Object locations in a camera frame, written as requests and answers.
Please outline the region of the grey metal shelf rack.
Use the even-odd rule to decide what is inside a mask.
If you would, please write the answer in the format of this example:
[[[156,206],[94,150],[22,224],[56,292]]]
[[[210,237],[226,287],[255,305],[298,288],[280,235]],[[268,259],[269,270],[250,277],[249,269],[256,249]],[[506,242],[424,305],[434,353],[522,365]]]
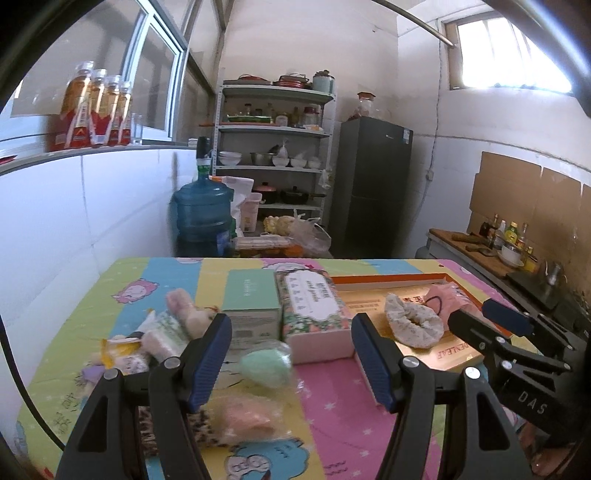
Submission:
[[[335,86],[243,76],[217,87],[212,173],[252,179],[271,198],[263,215],[325,219],[331,186]]]

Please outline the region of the dark grey refrigerator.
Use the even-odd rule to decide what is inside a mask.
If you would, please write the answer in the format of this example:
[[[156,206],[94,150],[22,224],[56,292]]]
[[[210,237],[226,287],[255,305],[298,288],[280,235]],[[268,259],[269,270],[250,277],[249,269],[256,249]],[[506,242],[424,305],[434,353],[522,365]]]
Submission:
[[[361,117],[342,123],[328,231],[332,255],[389,258],[405,206],[414,132]]]

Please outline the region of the yellow white snack packet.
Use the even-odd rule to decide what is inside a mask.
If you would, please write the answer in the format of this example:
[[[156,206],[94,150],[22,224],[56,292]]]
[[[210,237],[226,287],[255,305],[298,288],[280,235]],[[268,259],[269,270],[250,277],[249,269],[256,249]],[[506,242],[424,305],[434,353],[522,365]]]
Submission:
[[[100,359],[106,369],[117,368],[123,375],[147,372],[150,364],[150,354],[141,340],[122,335],[101,340]]]

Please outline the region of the floral tissue box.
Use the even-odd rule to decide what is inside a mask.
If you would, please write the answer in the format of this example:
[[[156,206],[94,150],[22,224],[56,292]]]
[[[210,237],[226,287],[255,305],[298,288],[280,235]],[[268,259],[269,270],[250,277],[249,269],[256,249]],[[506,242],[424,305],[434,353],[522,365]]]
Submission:
[[[353,314],[324,270],[277,271],[281,337],[294,365],[351,358]]]

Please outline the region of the mint green pot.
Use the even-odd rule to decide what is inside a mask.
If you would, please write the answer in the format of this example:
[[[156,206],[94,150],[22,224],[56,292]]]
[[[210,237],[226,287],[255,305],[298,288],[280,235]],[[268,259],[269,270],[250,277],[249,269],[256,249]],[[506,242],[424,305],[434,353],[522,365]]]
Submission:
[[[329,73],[329,70],[318,71],[312,78],[311,88],[315,91],[332,95],[335,90],[335,77]]]

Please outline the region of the pink sponge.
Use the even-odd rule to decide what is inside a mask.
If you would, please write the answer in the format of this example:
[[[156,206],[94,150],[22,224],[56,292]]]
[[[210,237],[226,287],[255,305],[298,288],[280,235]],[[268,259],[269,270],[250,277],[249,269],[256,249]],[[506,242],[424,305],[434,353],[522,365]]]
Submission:
[[[283,405],[265,396],[226,394],[204,406],[219,444],[270,442],[290,437]]]

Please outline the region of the leopard print scrunchie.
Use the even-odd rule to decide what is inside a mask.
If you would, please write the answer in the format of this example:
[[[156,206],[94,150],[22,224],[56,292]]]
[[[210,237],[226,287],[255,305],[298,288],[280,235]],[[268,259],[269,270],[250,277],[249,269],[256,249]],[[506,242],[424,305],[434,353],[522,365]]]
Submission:
[[[214,432],[211,425],[211,417],[208,416],[204,408],[201,408],[195,414],[188,414],[187,421],[189,429],[193,433],[194,442],[199,448],[226,447],[226,444],[221,443],[221,439]],[[147,458],[156,457],[158,455],[158,448],[149,407],[140,406],[138,408],[138,425],[144,455]]]

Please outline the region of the clear plastic bag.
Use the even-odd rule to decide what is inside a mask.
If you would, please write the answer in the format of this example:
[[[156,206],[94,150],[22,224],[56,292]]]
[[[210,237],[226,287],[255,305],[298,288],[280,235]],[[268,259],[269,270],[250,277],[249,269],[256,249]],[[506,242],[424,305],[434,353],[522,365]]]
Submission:
[[[294,209],[294,222],[290,226],[290,239],[301,246],[308,258],[331,258],[329,251],[332,237],[320,223],[318,218],[306,218],[304,213]]]

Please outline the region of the green white tissue pack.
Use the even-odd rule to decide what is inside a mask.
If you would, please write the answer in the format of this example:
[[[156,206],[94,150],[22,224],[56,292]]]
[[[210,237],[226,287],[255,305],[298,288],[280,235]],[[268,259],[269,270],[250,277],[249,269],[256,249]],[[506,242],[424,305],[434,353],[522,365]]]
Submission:
[[[137,327],[142,348],[156,361],[180,357],[190,342],[184,327],[169,312],[151,311]]]

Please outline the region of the glass jar on refrigerator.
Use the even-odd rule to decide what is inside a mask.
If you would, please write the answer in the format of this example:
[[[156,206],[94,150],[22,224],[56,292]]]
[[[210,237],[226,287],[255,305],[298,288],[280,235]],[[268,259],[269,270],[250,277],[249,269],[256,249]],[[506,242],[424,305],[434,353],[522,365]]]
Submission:
[[[349,116],[349,121],[363,117],[373,118],[376,115],[375,98],[376,96],[373,93],[365,91],[359,92],[358,104],[356,105],[353,114]]]

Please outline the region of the colourful cartoon table mat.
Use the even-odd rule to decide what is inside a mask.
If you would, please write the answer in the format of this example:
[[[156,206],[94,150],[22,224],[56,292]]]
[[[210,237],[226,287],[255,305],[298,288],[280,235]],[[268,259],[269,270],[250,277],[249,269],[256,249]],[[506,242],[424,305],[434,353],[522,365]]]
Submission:
[[[238,269],[297,268],[297,259],[126,258],[113,263],[75,296],[42,344],[43,356],[28,392],[42,415],[27,410],[16,420],[17,449],[52,477],[83,405],[81,372],[100,341],[127,334],[164,296],[183,288],[201,305],[221,304],[228,273]],[[297,368],[297,386],[280,396],[291,437],[263,447],[209,448],[204,460],[215,479],[256,479],[257,460],[270,460],[281,479],[372,479],[377,475],[394,418],[372,397],[353,359]]]

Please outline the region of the white bowl on counter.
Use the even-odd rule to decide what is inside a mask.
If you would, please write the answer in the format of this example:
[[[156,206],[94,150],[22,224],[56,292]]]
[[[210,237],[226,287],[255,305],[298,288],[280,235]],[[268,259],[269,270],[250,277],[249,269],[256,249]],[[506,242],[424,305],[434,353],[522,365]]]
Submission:
[[[522,268],[524,266],[521,251],[514,245],[503,245],[498,251],[498,257],[504,264],[513,268]]]

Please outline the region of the white floral scrunchie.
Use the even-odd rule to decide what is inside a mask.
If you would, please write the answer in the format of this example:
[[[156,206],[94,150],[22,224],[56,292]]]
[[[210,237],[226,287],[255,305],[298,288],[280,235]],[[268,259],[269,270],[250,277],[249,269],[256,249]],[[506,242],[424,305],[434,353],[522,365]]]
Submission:
[[[430,349],[443,337],[443,320],[430,307],[406,302],[389,293],[385,314],[396,340],[414,349]]]

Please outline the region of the green sponge in plastic bag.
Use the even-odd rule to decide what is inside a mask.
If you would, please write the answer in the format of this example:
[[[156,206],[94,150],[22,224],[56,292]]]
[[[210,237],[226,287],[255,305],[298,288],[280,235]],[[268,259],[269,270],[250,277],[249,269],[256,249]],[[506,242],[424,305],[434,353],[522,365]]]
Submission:
[[[243,377],[270,389],[287,387],[293,377],[290,347],[276,340],[260,342],[245,351],[238,366]]]

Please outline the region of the pink plastic bin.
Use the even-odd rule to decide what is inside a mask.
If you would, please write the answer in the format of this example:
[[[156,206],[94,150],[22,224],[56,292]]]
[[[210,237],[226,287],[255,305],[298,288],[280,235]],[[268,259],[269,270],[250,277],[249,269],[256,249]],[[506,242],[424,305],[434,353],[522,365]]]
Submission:
[[[243,233],[256,231],[257,216],[259,216],[259,205],[263,201],[263,194],[252,192],[245,202],[240,206],[240,228]]]

